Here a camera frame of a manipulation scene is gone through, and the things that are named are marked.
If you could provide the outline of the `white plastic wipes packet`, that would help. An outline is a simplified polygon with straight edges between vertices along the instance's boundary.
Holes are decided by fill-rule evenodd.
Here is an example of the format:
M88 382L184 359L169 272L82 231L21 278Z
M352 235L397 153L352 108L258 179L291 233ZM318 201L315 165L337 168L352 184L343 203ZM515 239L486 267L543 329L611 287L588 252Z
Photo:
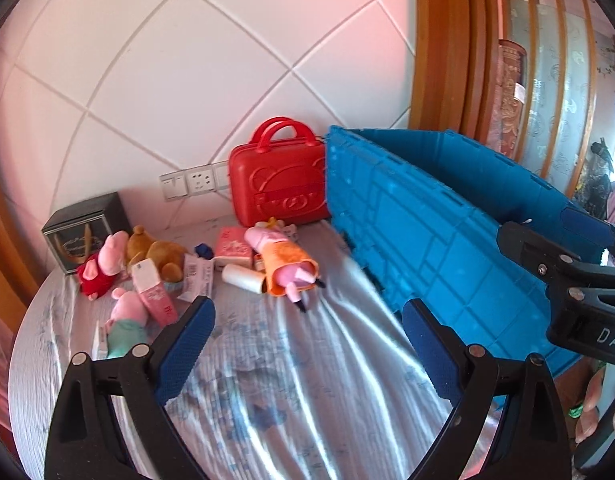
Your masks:
M212 260L186 254L184 280L178 299L193 302L198 296L210 298L213 290L214 263Z

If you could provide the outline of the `pig plush orange dress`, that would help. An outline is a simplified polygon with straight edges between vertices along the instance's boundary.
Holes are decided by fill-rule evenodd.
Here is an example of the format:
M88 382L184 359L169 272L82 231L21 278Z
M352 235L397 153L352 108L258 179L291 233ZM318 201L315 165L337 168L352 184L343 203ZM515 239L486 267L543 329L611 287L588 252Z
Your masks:
M266 291L274 297L286 297L306 312L302 292L325 287L317 261L277 230L253 226L246 229L245 241L261 256Z

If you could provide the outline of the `small blue object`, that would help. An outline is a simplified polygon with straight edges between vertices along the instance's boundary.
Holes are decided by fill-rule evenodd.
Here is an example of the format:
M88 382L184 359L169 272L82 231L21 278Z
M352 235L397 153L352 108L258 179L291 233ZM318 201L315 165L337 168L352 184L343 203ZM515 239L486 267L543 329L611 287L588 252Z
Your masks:
M204 243L196 245L195 252L196 255L202 259L212 260L214 258L213 249L209 245Z

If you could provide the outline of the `pig plush green shirt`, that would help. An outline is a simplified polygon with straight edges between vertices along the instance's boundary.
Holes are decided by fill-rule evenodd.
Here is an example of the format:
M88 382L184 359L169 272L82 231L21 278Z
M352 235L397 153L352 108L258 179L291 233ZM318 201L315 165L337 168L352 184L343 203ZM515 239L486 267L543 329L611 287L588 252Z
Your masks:
M146 344L146 326L149 313L134 290L121 287L111 292L116 300L105 325L107 335L107 358L122 358L137 344Z

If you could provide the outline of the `blue plastic crate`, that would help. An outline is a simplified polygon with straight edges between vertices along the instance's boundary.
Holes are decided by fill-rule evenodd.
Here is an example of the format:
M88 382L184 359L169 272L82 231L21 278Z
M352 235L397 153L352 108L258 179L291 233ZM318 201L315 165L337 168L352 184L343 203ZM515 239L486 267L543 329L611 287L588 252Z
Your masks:
M528 169L451 130L344 129L326 134L326 202L335 229L385 304L421 299L437 319L494 356L545 356L554 375L577 355L546 336L545 286L498 249L506 222L589 263L611 237Z

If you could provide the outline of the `pink tissue pack upright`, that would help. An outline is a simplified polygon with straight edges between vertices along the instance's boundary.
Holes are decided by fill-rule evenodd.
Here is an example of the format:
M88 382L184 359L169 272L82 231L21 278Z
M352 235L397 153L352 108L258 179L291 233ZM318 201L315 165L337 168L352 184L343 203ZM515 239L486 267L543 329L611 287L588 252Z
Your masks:
M178 322L178 312L161 282L155 263L151 259L140 260L131 266L134 288L149 314L161 326Z

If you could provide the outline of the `pig plush red dress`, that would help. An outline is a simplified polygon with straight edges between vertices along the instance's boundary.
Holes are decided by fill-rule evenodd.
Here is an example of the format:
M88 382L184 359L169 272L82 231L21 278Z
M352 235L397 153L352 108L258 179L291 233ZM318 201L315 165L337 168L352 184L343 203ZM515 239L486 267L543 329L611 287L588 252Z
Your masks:
M90 301L104 296L124 270L125 249L130 236L125 231L108 235L102 248L79 266L80 292Z

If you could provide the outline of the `brown teddy bear plush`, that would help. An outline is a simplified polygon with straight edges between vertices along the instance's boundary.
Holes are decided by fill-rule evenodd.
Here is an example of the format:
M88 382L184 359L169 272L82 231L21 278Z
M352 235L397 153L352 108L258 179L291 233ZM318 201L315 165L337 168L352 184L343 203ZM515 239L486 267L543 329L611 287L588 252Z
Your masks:
M128 272L132 266L145 259L151 260L163 282L178 283L184 278L184 262L187 249L168 240L157 240L144 226L134 226L125 246L125 263Z

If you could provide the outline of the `dark gift box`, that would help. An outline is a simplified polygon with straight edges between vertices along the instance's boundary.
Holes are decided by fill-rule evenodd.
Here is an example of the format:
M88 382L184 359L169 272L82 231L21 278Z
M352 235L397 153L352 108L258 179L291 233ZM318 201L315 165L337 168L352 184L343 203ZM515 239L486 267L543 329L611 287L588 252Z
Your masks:
M109 235L119 231L130 234L132 228L118 192L58 209L42 227L50 252L66 275L75 274Z

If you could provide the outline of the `white paper roll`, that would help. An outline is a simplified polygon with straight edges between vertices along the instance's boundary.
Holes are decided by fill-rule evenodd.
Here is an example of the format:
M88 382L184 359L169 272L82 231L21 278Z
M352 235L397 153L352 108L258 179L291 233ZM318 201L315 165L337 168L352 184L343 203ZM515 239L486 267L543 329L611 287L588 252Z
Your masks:
M247 292L254 292L259 295L266 292L264 273L245 268L244 266L237 266L237 264L228 263L224 266L222 280Z

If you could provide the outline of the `small pink tissue pack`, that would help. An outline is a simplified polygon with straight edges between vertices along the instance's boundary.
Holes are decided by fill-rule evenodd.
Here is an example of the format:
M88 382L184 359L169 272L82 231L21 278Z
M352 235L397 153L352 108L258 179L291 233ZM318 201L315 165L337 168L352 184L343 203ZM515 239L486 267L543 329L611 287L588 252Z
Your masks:
M214 247L214 266L222 271L227 264L252 268L252 247L245 240L246 228L223 226Z

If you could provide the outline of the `small yellow white figurines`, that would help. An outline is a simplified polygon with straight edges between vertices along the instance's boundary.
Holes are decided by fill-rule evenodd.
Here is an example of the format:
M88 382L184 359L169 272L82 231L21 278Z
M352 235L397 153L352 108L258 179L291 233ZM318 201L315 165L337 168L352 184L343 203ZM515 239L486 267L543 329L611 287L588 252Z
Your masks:
M283 220L274 217L269 218L268 221L257 222L256 227L278 231L294 242L298 242L299 240L298 228L295 224L286 224Z

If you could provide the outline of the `red plastic toy suitcase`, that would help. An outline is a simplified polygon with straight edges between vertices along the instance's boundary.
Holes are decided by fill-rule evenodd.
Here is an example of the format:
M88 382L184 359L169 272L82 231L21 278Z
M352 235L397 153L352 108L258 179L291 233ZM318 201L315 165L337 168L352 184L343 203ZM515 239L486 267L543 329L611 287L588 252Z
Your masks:
M275 218L306 224L329 217L326 150L311 128L285 116L268 119L230 152L228 177L242 226Z

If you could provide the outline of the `wooden door frame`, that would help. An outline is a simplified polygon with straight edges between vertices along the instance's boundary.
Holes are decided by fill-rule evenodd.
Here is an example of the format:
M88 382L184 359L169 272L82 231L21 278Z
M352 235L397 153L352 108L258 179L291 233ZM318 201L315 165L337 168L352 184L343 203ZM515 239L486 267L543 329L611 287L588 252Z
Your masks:
M497 0L416 0L416 62L408 127L452 129L481 143L493 114Z

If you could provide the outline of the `white wall socket panel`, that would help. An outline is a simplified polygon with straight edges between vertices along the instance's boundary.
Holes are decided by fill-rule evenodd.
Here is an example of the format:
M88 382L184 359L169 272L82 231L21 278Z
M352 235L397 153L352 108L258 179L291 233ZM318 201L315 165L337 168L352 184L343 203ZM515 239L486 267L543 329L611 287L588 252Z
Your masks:
M209 193L224 193L230 196L230 178L226 160L163 174L159 177L159 183L167 202Z

